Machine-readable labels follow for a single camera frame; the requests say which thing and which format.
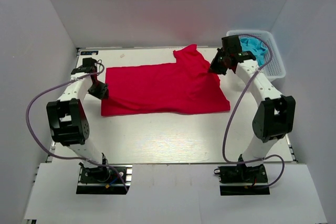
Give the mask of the red t-shirt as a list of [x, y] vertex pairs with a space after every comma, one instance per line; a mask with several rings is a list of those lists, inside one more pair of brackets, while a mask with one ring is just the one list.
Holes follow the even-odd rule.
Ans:
[[191, 44], [173, 51], [175, 63], [106, 69], [109, 97], [102, 116], [147, 113], [206, 114], [230, 111], [218, 75]]

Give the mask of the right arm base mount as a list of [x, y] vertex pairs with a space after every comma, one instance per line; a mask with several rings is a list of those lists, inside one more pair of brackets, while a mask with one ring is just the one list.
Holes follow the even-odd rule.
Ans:
[[221, 196], [269, 195], [268, 177], [264, 165], [219, 166], [214, 169], [219, 177]]

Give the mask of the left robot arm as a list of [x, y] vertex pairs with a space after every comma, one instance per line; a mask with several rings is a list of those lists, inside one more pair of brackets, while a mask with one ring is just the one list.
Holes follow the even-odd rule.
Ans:
[[93, 176], [101, 182], [110, 178], [111, 168], [106, 165], [105, 155], [98, 151], [89, 138], [90, 126], [83, 101], [86, 95], [99, 100], [109, 97], [108, 85], [98, 80], [103, 72], [101, 63], [93, 58], [84, 58], [82, 65], [71, 72], [70, 83], [62, 95], [46, 106], [51, 137], [54, 142], [71, 149], [83, 158], [84, 168], [93, 168]]

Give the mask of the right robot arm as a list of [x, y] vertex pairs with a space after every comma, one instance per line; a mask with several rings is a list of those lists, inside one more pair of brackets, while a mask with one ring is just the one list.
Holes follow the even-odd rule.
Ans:
[[256, 103], [257, 111], [252, 120], [253, 137], [241, 158], [236, 162], [238, 177], [247, 182], [256, 175], [256, 166], [269, 159], [271, 148], [293, 129], [296, 101], [277, 90], [263, 73], [255, 55], [243, 51], [237, 35], [222, 38], [209, 68], [210, 73], [225, 75], [231, 70], [245, 84]]

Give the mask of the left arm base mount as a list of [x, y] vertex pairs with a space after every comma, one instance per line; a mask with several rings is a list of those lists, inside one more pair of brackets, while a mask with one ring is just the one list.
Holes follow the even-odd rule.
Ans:
[[131, 186], [132, 166], [115, 166], [118, 171], [112, 169], [106, 175], [92, 173], [88, 169], [81, 168], [77, 182], [76, 194], [78, 195], [126, 195]]

